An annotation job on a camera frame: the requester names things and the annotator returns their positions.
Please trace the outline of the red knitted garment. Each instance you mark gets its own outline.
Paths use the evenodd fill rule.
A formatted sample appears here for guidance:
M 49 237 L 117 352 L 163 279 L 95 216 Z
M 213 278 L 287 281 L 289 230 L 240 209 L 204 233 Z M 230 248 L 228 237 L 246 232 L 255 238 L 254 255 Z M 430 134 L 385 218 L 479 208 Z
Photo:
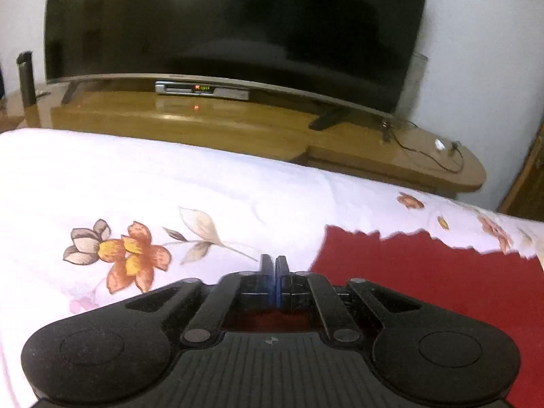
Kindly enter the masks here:
M 543 404 L 543 271 L 536 258 L 450 248 L 425 231 L 382 238 L 377 231 L 280 232 L 257 226 L 228 236 L 237 249 L 287 257 L 291 270 L 310 270 L 334 285 L 360 277 L 415 299 L 485 321 L 519 347 L 521 369 L 508 400 Z

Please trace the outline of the white floral bed sheet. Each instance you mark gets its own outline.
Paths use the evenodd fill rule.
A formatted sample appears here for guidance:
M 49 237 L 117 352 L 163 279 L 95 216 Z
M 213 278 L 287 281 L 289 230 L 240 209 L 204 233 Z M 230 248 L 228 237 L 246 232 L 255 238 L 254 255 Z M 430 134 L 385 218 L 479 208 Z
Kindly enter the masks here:
M 450 248 L 536 258 L 543 226 L 382 182 L 156 141 L 21 129 L 1 136 L 1 403 L 35 397 L 20 365 L 50 322 L 185 277 L 212 284 L 264 253 L 231 233 L 427 232 Z

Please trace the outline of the wooden tv stand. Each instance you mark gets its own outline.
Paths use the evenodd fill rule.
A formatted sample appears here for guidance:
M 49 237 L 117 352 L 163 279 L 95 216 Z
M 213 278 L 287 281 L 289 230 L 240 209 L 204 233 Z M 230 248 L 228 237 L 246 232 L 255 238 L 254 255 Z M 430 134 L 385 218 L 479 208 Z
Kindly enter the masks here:
M 444 196 L 476 192 L 487 177 L 469 149 L 410 122 L 262 91 L 243 101 L 160 95 L 146 80 L 46 85 L 27 109 L 18 92 L 5 96 L 1 127 L 175 142 Z M 435 148 L 436 139 L 445 151 Z

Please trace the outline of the silver set-top box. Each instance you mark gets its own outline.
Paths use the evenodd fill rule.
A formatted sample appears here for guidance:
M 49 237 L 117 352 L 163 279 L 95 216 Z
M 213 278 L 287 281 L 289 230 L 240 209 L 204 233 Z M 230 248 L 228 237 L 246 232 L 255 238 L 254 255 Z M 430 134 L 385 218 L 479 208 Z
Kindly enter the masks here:
M 168 96 L 208 97 L 226 100 L 246 101 L 250 98 L 250 91 L 247 89 L 167 80 L 156 81 L 155 92 Z

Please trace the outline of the white charger plug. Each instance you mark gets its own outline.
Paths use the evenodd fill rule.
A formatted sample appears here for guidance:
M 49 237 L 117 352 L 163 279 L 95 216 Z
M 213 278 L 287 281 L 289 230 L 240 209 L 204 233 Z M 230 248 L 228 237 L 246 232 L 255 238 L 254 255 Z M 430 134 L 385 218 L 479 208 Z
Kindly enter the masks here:
M 438 151 L 445 151 L 446 150 L 446 145 L 443 143 L 442 140 L 440 139 L 436 139 L 434 141 L 434 145 L 435 145 L 435 148 L 438 150 Z

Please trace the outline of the brown wooden door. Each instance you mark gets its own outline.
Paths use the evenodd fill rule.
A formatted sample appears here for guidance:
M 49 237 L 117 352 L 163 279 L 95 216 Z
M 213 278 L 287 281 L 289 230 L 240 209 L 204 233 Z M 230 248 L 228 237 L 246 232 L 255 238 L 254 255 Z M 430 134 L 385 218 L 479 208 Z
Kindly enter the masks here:
M 544 208 L 543 127 L 540 127 L 525 164 L 498 211 L 504 215 L 543 221 Z

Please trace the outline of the large black television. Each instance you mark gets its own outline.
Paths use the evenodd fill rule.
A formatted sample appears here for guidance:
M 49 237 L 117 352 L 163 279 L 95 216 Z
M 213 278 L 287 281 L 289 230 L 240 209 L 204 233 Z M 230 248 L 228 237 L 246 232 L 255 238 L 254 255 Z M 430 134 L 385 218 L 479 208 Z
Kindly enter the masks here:
M 47 0 L 45 75 L 150 78 L 389 116 L 426 0 Z

